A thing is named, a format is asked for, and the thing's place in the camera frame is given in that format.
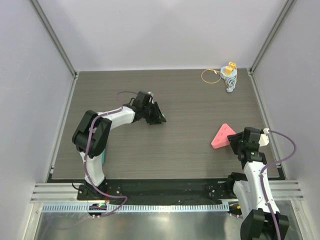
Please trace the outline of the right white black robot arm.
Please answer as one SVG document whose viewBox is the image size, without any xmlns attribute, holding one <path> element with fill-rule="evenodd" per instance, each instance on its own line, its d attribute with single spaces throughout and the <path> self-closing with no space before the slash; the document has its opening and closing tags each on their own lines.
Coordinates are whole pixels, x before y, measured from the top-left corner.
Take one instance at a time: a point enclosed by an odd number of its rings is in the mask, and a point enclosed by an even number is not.
<svg viewBox="0 0 320 240">
<path fill-rule="evenodd" d="M 237 198 L 240 205 L 242 240 L 258 239 L 262 234 L 270 240 L 283 240 L 289 228 L 288 217 L 280 213 L 273 198 L 267 158 L 260 151 L 260 147 L 269 144 L 268 134 L 268 128 L 245 127 L 242 132 L 227 137 L 243 170 L 243 173 L 231 173 L 225 185 L 226 194 Z"/>
</svg>

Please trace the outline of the pink triangular power socket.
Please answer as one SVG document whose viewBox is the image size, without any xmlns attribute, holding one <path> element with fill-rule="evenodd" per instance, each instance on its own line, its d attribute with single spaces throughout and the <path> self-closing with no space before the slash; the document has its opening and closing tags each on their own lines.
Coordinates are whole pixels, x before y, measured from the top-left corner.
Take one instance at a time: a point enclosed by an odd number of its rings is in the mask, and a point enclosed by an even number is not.
<svg viewBox="0 0 320 240">
<path fill-rule="evenodd" d="M 211 141 L 213 149 L 219 149 L 229 145 L 228 136 L 235 135 L 236 132 L 227 124 L 223 123 Z"/>
</svg>

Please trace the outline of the teal triangular power socket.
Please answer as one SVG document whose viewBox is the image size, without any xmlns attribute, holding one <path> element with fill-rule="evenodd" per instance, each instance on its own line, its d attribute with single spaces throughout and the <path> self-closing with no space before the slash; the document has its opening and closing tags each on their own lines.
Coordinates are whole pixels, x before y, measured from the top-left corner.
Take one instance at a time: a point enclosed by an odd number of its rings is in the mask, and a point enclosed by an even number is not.
<svg viewBox="0 0 320 240">
<path fill-rule="evenodd" d="M 106 149 L 104 149 L 101 153 L 101 164 L 105 164 L 105 159 L 106 159 Z"/>
</svg>

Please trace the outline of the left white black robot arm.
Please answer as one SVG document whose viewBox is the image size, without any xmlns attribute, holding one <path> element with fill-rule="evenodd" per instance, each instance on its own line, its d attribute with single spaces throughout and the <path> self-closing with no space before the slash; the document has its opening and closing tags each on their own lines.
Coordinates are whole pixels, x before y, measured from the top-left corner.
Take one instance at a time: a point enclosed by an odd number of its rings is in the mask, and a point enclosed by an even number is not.
<svg viewBox="0 0 320 240">
<path fill-rule="evenodd" d="M 82 158 L 84 179 L 90 185 L 88 193 L 95 200 L 106 195 L 102 166 L 110 131 L 142 119 L 149 125 L 167 121 L 152 92 L 139 91 L 117 109 L 105 112 L 88 110 L 83 115 L 72 136 L 72 143 Z"/>
</svg>

